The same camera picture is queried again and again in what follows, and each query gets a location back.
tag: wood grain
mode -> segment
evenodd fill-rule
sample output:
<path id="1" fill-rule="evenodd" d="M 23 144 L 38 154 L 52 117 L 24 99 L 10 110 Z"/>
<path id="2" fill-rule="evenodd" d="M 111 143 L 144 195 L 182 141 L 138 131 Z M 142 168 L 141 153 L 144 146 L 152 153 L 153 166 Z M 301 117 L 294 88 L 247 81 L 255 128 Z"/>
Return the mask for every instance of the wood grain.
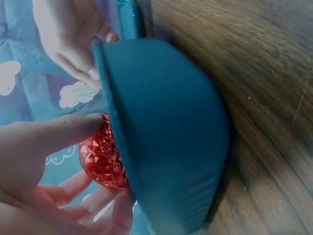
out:
<path id="1" fill-rule="evenodd" d="M 201 234 L 313 234 L 313 0 L 138 0 L 214 81 L 235 141 Z"/>

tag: red faceted ball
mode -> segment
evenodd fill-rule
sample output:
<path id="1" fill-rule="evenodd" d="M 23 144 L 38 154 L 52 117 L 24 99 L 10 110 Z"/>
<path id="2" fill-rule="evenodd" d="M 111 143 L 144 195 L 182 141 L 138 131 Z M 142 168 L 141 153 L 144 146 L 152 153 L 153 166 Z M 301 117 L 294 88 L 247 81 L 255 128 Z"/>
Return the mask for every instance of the red faceted ball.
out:
<path id="1" fill-rule="evenodd" d="M 125 167 L 113 141 L 109 116 L 103 115 L 103 126 L 79 144 L 79 160 L 85 172 L 98 184 L 109 188 L 128 186 Z"/>

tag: teal plastic bowl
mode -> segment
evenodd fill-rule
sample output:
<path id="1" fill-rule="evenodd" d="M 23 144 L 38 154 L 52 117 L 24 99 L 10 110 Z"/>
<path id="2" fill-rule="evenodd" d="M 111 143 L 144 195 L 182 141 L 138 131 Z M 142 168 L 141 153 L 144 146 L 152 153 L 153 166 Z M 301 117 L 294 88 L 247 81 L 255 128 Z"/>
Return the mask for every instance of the teal plastic bowl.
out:
<path id="1" fill-rule="evenodd" d="M 116 147 L 151 230 L 198 230 L 230 144 L 219 93 L 183 54 L 157 39 L 94 41 L 93 52 Z"/>

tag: hand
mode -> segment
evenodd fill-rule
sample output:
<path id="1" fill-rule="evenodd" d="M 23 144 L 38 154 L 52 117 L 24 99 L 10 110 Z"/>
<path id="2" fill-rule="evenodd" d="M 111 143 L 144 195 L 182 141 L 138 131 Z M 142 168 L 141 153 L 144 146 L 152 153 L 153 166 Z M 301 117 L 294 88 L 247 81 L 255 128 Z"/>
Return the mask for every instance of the hand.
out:
<path id="1" fill-rule="evenodd" d="M 33 0 L 34 18 L 48 56 L 74 78 L 101 88 L 88 47 L 101 35 L 118 36 L 103 20 L 94 0 Z"/>
<path id="2" fill-rule="evenodd" d="M 128 190 L 101 187 L 79 205 L 65 207 L 91 183 L 84 171 L 58 186 L 38 185 L 45 158 L 94 135 L 102 121 L 101 115 L 64 116 L 0 127 L 0 234 L 129 234 L 133 201 Z"/>

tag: white cloud print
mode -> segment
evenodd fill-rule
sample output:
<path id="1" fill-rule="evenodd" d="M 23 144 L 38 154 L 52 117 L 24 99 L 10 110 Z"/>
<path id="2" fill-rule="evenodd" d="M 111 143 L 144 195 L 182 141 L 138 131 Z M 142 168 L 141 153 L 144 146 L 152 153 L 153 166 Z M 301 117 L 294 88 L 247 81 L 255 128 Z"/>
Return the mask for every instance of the white cloud print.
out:
<path id="1" fill-rule="evenodd" d="M 59 105 L 61 108 L 73 108 L 79 103 L 88 103 L 99 93 L 99 89 L 82 82 L 64 86 L 60 90 Z"/>

